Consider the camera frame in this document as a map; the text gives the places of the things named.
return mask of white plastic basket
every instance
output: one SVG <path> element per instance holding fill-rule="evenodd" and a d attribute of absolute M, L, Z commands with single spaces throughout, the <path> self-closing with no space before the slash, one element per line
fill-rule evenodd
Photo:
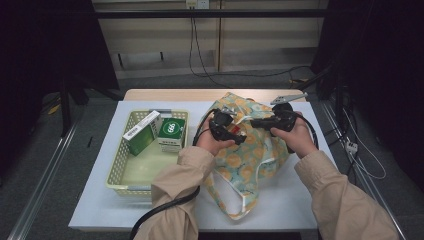
<path fill-rule="evenodd" d="M 151 111 L 161 113 L 162 118 L 181 118 L 186 120 L 184 146 L 187 144 L 189 113 L 186 110 L 151 109 L 138 110 L 130 113 L 122 133 L 126 133 Z M 127 144 L 121 139 L 115 159 L 110 168 L 106 186 L 115 190 L 120 196 L 139 196 L 151 198 L 151 182 L 166 166 L 176 163 L 178 153 L 162 152 L 157 139 L 139 155 L 130 154 Z"/>

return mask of green box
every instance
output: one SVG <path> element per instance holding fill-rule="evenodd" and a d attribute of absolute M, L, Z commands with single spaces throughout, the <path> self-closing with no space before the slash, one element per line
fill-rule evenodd
<path fill-rule="evenodd" d="M 158 135 L 158 143 L 164 152 L 178 152 L 184 147 L 186 121 L 180 118 L 164 118 Z"/>
<path fill-rule="evenodd" d="M 137 125 L 129 130 L 123 138 L 125 139 L 130 153 L 137 156 L 158 136 L 157 129 L 161 124 L 161 116 L 157 111 L 152 111 Z"/>

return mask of white table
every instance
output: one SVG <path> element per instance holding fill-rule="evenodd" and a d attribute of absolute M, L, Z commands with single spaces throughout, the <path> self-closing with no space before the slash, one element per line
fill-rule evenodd
<path fill-rule="evenodd" d="M 334 160 L 326 144 L 315 114 L 308 102 L 292 102 L 314 126 L 320 149 Z M 109 169 L 118 148 L 129 113 L 140 109 L 186 109 L 190 112 L 189 142 L 192 142 L 196 125 L 212 101 L 119 102 L 102 148 L 90 177 L 69 223 L 69 227 L 83 231 L 129 231 L 134 223 L 151 209 L 150 203 L 135 197 L 122 197 L 106 187 Z M 200 231 L 293 231 L 316 229 L 311 211 L 311 197 L 294 171 L 299 159 L 292 154 L 278 173 L 260 181 L 258 204 L 244 218 L 231 220 L 216 206 L 202 189 L 196 200 L 196 216 Z"/>

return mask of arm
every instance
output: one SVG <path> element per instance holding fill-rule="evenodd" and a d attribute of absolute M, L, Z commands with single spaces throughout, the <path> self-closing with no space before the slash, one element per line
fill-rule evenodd
<path fill-rule="evenodd" d="M 209 121 L 203 129 L 208 128 Z M 180 151 L 177 164 L 163 169 L 152 183 L 153 207 L 194 192 L 215 166 L 214 156 L 222 148 L 235 144 L 233 140 L 216 141 L 210 131 L 204 132 L 196 146 Z M 198 227 L 194 215 L 195 200 L 162 211 L 144 222 L 134 239 L 197 239 Z"/>
<path fill-rule="evenodd" d="M 272 128 L 301 159 L 295 166 L 312 196 L 312 211 L 324 239 L 398 239 L 387 212 L 349 183 L 325 153 L 314 146 L 305 122 L 291 132 Z"/>

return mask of controller cable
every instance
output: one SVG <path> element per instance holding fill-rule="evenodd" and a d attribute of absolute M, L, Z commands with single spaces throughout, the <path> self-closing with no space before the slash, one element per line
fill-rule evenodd
<path fill-rule="evenodd" d="M 200 135 L 202 135 L 202 133 L 204 133 L 205 131 L 209 130 L 205 129 L 202 132 L 200 132 L 200 129 L 202 128 L 203 124 L 205 123 L 206 119 L 208 118 L 208 116 L 215 111 L 215 109 L 210 110 L 206 116 L 203 118 L 202 122 L 200 123 L 199 127 L 197 128 L 197 132 L 196 135 L 194 136 L 194 140 L 193 140 L 193 146 L 196 146 L 197 144 L 197 140 L 199 139 Z M 137 235 L 138 229 L 140 228 L 141 224 L 143 224 L 143 222 L 145 222 L 147 219 L 149 219 L 150 217 L 152 217 L 153 215 L 155 215 L 156 213 L 162 212 L 163 210 L 166 210 L 168 208 L 174 207 L 176 205 L 181 205 L 184 203 L 187 203 L 189 201 L 191 201 L 192 199 L 194 199 L 200 192 L 200 186 L 197 187 L 197 189 L 191 193 L 190 195 L 187 195 L 185 197 L 182 198 L 177 198 L 174 199 L 170 202 L 164 203 L 156 208 L 153 208 L 152 210 L 150 210 L 149 212 L 147 212 L 146 214 L 144 214 L 133 226 L 132 230 L 131 230 L 131 235 L 130 235 L 130 240 L 133 240 L 135 235 Z"/>
<path fill-rule="evenodd" d="M 309 129 L 311 130 L 311 133 L 312 133 L 312 138 L 313 138 L 313 141 L 314 141 L 314 144 L 315 144 L 315 147 L 317 148 L 317 149 L 319 149 L 319 146 L 318 146 L 318 137 L 317 137 L 317 133 L 315 132 L 315 129 L 314 129 L 314 127 L 312 126 L 312 124 L 304 117 L 304 116 L 302 116 L 302 115 L 300 115 L 299 113 L 296 113 L 296 117 L 298 117 L 298 118 L 300 118 L 300 119 L 302 119 L 303 121 L 305 121 L 305 123 L 308 125 L 308 127 L 309 127 Z"/>

